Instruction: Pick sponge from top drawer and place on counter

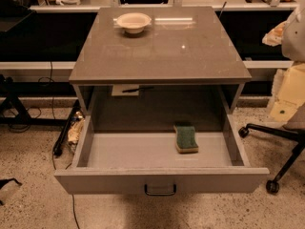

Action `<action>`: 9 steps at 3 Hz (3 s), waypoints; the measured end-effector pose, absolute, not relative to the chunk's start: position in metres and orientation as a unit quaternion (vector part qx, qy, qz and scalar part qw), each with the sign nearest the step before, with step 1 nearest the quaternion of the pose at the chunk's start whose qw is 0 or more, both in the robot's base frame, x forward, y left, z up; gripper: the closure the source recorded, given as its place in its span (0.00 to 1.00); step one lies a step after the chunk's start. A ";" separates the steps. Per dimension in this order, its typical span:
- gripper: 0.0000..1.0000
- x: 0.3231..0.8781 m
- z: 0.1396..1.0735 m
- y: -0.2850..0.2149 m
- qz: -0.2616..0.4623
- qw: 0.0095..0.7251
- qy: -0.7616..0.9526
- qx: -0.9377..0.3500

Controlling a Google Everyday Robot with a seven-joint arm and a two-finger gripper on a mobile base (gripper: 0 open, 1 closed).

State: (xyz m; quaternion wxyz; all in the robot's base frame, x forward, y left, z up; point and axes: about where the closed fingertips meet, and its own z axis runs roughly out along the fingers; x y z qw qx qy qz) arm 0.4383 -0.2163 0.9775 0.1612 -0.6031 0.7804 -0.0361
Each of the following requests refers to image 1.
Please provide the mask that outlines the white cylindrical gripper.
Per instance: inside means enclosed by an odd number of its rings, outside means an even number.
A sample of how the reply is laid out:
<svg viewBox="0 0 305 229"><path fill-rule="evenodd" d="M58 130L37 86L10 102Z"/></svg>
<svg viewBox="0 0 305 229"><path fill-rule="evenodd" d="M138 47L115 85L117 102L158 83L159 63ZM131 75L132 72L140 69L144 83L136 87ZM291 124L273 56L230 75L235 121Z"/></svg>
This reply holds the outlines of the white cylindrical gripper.
<svg viewBox="0 0 305 229"><path fill-rule="evenodd" d="M286 22L283 21L266 33L262 43L268 46L282 44ZM278 122L289 121L297 107L305 103L305 63L294 63L285 73L276 101L270 110L270 117Z"/></svg>

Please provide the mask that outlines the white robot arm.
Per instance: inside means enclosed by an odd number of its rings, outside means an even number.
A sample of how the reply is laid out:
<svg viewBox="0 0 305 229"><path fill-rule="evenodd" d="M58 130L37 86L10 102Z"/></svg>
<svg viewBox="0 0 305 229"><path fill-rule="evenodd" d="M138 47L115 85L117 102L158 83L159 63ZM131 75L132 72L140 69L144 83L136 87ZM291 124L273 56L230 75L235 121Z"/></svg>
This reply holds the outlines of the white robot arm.
<svg viewBox="0 0 305 229"><path fill-rule="evenodd" d="M277 73L269 104L270 117L287 122L305 103L305 0L284 22L266 33L262 42L273 47L280 45L282 54L294 62L286 72Z"/></svg>

